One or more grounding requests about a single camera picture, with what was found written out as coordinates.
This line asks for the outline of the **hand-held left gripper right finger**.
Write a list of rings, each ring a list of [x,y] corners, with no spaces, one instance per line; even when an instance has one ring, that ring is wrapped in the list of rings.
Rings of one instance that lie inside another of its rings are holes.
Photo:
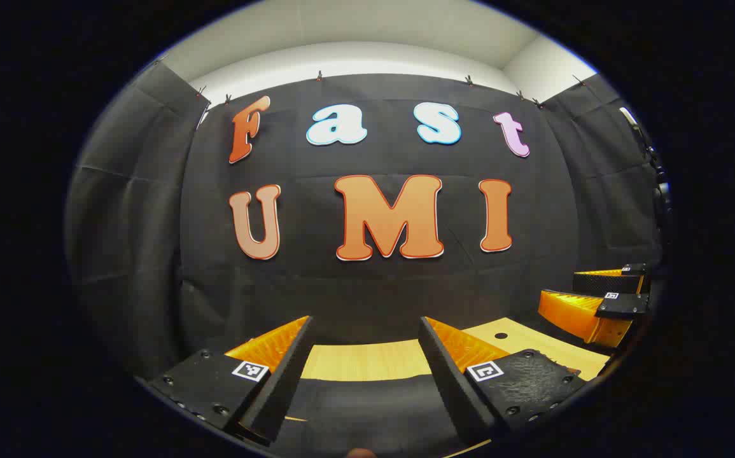
[[[430,317],[417,341],[461,440],[518,440],[586,384],[538,350],[510,353]]]

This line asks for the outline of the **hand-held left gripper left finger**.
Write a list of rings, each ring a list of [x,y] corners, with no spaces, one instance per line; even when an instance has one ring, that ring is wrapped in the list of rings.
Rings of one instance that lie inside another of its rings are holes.
[[[199,350],[149,385],[211,428],[269,445],[313,347],[314,319],[303,316],[230,350]]]

